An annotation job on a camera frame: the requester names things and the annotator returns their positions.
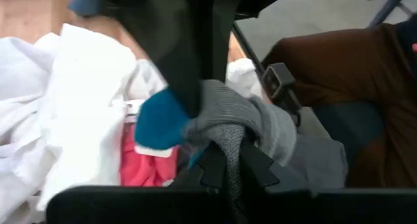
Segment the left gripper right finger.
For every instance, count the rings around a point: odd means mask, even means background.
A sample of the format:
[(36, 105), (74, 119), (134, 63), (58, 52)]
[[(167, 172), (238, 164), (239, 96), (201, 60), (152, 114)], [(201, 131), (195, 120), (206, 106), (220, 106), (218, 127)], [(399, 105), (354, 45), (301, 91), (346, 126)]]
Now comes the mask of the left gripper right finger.
[(242, 141), (240, 149), (242, 182), (265, 195), (309, 195), (306, 182), (290, 169), (281, 166), (251, 141)]

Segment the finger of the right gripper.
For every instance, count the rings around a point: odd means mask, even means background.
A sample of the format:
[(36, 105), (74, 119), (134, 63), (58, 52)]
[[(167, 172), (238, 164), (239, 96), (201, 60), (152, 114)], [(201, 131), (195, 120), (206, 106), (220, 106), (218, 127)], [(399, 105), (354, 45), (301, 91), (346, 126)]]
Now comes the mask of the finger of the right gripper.
[(225, 80), (229, 36), (242, 0), (104, 0), (139, 43), (189, 116), (200, 110), (203, 79)]

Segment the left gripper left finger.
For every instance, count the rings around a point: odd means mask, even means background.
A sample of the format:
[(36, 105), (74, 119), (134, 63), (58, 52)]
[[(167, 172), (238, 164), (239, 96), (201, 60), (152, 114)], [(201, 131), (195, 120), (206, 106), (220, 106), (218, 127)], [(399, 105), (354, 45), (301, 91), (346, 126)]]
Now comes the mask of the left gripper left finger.
[(221, 193), (225, 184), (225, 172), (225, 154), (212, 141), (194, 164), (176, 177), (171, 187), (187, 192)]

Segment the grey beige blue-toed sock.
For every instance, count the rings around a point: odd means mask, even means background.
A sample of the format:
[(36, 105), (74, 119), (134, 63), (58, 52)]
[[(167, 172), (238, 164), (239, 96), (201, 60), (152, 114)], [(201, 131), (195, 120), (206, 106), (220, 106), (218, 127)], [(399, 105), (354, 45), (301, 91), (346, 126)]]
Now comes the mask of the grey beige blue-toed sock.
[(205, 80), (201, 90), (201, 111), (193, 119), (169, 88), (152, 95), (141, 106), (134, 139), (155, 150), (189, 143), (198, 152), (215, 142), (226, 157), (229, 205), (234, 218), (238, 224), (247, 224), (237, 205), (241, 195), (240, 144), (245, 130), (255, 134), (261, 152), (285, 165), (295, 150), (296, 126), (286, 111), (256, 95), (245, 98), (221, 81)]

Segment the coral red sock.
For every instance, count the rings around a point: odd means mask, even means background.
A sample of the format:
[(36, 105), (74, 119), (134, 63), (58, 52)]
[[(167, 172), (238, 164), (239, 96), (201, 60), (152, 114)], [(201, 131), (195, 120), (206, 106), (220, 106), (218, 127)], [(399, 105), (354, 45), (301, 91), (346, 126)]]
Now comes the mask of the coral red sock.
[(167, 158), (138, 154), (135, 151), (134, 130), (133, 123), (124, 125), (119, 169), (121, 185), (167, 186), (177, 175), (178, 147), (173, 147)]

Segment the light blue sock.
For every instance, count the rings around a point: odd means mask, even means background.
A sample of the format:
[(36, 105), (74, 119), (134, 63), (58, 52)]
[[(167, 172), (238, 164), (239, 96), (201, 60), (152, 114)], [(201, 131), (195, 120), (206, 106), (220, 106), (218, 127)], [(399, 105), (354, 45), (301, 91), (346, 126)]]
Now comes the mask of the light blue sock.
[(68, 8), (77, 16), (90, 18), (102, 16), (102, 4), (104, 0), (71, 0)]

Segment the white shirt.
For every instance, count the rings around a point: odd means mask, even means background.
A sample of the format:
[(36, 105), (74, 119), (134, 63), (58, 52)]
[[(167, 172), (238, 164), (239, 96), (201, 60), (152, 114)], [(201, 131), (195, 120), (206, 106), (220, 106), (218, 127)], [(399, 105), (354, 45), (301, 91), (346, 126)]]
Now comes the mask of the white shirt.
[(0, 38), (0, 224), (40, 221), (71, 186), (121, 185), (125, 116), (164, 87), (151, 61), (81, 27)]

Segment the brown garment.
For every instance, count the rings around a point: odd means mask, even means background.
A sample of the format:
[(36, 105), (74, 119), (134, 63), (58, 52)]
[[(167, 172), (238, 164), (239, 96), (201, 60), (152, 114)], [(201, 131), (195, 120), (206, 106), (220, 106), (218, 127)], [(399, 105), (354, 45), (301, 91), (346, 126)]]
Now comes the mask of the brown garment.
[(343, 143), (347, 184), (417, 188), (417, 13), (397, 24), (279, 40), (295, 93)]

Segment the black table frame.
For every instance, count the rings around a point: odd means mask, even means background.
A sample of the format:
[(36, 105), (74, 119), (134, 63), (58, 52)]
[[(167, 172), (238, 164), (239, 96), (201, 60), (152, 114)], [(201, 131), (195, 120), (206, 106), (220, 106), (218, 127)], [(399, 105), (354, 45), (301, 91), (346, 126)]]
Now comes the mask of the black table frame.
[(233, 24), (232, 32), (247, 58), (252, 60), (261, 86), (268, 99), (274, 105), (289, 112), (293, 117), (295, 125), (300, 126), (301, 116), (299, 111), (302, 105), (293, 91), (295, 79), (287, 66), (284, 63), (273, 63), (265, 68), (255, 55), (236, 22)]

